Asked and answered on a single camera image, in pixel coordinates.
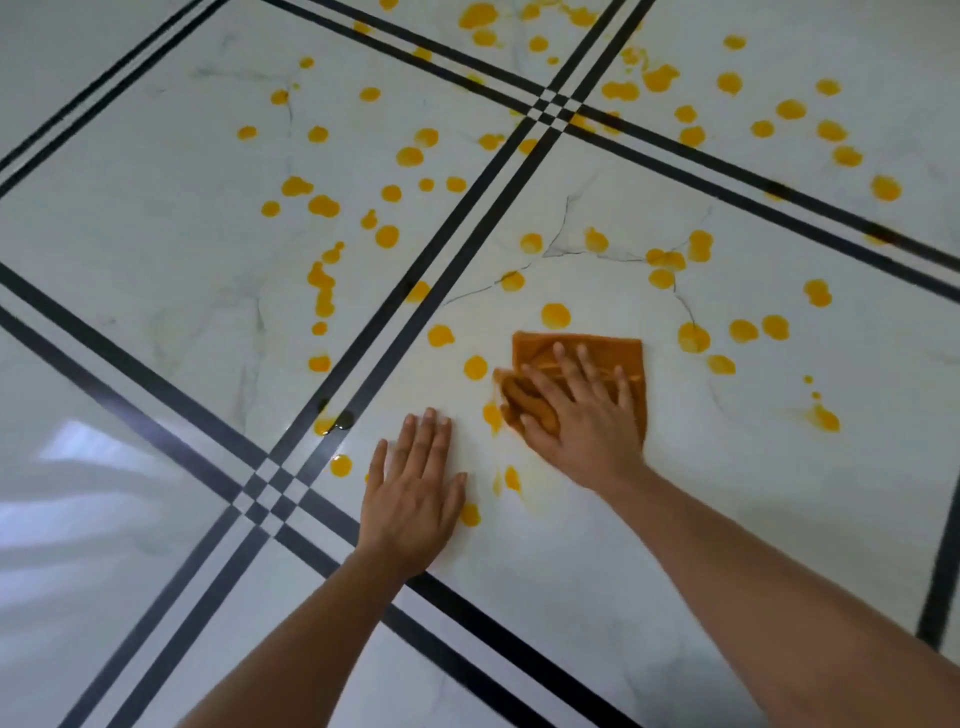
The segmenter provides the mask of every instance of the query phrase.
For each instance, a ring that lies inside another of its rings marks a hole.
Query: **glossy floor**
[[[468,507],[334,724],[761,723],[642,543],[501,423],[515,330],[642,339],[652,464],[960,661],[960,59],[904,22],[0,22],[33,69],[0,71],[0,722],[175,724],[346,558],[373,444],[432,404]]]

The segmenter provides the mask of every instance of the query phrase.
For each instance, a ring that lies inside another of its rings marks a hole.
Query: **white marble tile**
[[[381,96],[362,101],[366,87]],[[288,104],[271,103],[278,90]],[[0,254],[269,448],[324,378],[311,358],[336,364],[462,199],[447,178],[472,183],[493,155],[477,140],[515,122],[326,29],[233,0],[3,200]],[[246,142],[245,126],[258,130]],[[315,126],[326,142],[308,140]],[[439,143],[420,166],[399,166],[422,128]],[[291,175],[314,190],[285,197]],[[398,204],[381,198],[388,184],[401,187]],[[335,217],[308,210],[318,195],[339,204]],[[261,214],[268,201],[276,217]],[[378,227],[398,228],[393,248],[361,227],[370,209]],[[340,261],[326,264],[336,312],[314,335],[307,274],[338,241]]]
[[[890,0],[659,0],[589,102],[674,139],[687,126],[675,111],[691,105],[703,152],[960,255],[960,54],[949,31],[958,19],[933,0],[909,9]],[[731,50],[727,36],[746,45]],[[647,61],[650,72],[670,64],[679,76],[652,91]],[[718,87],[727,73],[742,82],[735,95]],[[836,81],[839,93],[819,92],[822,79]],[[624,100],[624,91],[636,98]],[[788,99],[804,105],[803,118],[778,115]],[[752,133],[762,120],[773,135]],[[858,165],[834,162],[838,144],[818,136],[825,120],[846,132],[841,145],[862,155]],[[876,197],[875,176],[893,178],[899,198]]]
[[[270,541],[137,721],[167,728],[187,713],[323,579]],[[385,626],[373,631],[331,726],[508,725]]]
[[[56,725],[223,510],[0,331],[0,723]]]
[[[585,246],[589,228],[609,241],[602,256]],[[676,276],[684,306],[648,282],[643,258],[688,254],[694,230],[714,242],[708,262]],[[520,249],[527,233],[541,236],[540,255]],[[507,292],[497,281],[512,270],[525,283]],[[810,304],[811,279],[828,283],[829,306]],[[341,448],[350,474],[327,469],[314,487],[358,516],[375,440],[396,436],[404,413],[440,407],[459,426],[450,468],[471,472],[482,522],[458,529],[437,576],[643,725],[697,725],[701,711],[757,722],[633,534],[509,429],[492,437],[490,371],[510,365],[515,330],[545,330],[547,303],[569,310],[566,330],[644,340],[655,467],[913,630],[960,466],[952,304],[570,137],[354,426]],[[710,334],[705,353],[678,346],[687,307]],[[760,327],[775,314],[789,322],[784,341],[728,334],[734,319]],[[431,347],[434,325],[455,342]],[[713,375],[714,354],[736,374]],[[474,355],[489,365],[478,381],[464,375]],[[840,431],[808,419],[814,391]],[[494,491],[508,466],[521,495]]]

